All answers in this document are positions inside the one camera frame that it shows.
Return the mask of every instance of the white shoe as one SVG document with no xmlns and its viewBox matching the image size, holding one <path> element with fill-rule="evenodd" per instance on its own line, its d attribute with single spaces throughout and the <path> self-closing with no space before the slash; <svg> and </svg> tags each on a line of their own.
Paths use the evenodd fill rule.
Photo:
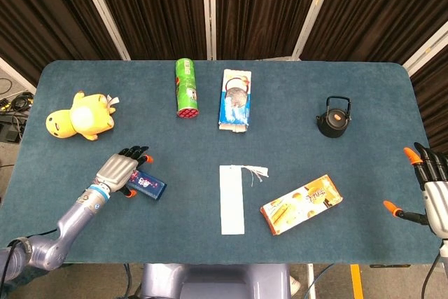
<svg viewBox="0 0 448 299">
<path fill-rule="evenodd" d="M 289 276 L 289 287 L 291 289 L 291 297 L 295 295 L 300 289 L 300 282 Z"/>
</svg>

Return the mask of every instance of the white paper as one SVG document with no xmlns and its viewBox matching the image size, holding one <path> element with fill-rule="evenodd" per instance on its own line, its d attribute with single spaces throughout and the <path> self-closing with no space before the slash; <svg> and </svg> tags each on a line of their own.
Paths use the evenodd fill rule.
<svg viewBox="0 0 448 299">
<path fill-rule="evenodd" d="M 241 166 L 219 167 L 221 234 L 244 234 L 244 206 Z"/>
</svg>

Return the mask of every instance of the plush toy face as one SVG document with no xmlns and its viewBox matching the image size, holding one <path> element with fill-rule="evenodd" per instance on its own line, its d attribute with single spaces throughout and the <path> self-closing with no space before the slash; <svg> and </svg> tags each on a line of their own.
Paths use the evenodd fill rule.
<svg viewBox="0 0 448 299">
<path fill-rule="evenodd" d="M 49 133 L 58 138 L 68 138 L 76 134 L 71 125 L 70 110 L 59 110 L 48 115 L 45 126 Z"/>
</svg>

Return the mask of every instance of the orange box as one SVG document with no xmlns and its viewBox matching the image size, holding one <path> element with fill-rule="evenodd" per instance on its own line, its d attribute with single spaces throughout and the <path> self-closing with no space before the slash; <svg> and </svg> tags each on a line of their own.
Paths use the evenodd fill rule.
<svg viewBox="0 0 448 299">
<path fill-rule="evenodd" d="M 343 200 L 328 175 L 275 199 L 260 208 L 273 235 L 295 227 Z"/>
</svg>

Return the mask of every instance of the orange fingertip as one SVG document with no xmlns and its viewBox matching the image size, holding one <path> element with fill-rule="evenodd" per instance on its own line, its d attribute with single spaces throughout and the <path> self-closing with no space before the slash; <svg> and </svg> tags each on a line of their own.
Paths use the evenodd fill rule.
<svg viewBox="0 0 448 299">
<path fill-rule="evenodd" d="M 402 210 L 401 208 L 398 208 L 392 202 L 387 200 L 384 200 L 383 204 L 386 207 L 386 209 L 389 210 L 395 217 L 397 216 L 397 211 Z"/>
<path fill-rule="evenodd" d="M 130 199 L 131 197 L 134 197 L 135 195 L 137 195 L 137 191 L 136 190 L 131 190 L 131 195 L 128 195 L 127 198 Z"/>
<path fill-rule="evenodd" d="M 149 162 L 150 164 L 152 164 L 154 162 L 153 157 L 151 157 L 150 155 L 145 155 L 146 156 L 146 162 Z"/>
<path fill-rule="evenodd" d="M 411 165 L 421 164 L 423 162 L 423 160 L 420 159 L 420 156 L 409 147 L 405 147 L 403 150 Z"/>
</svg>

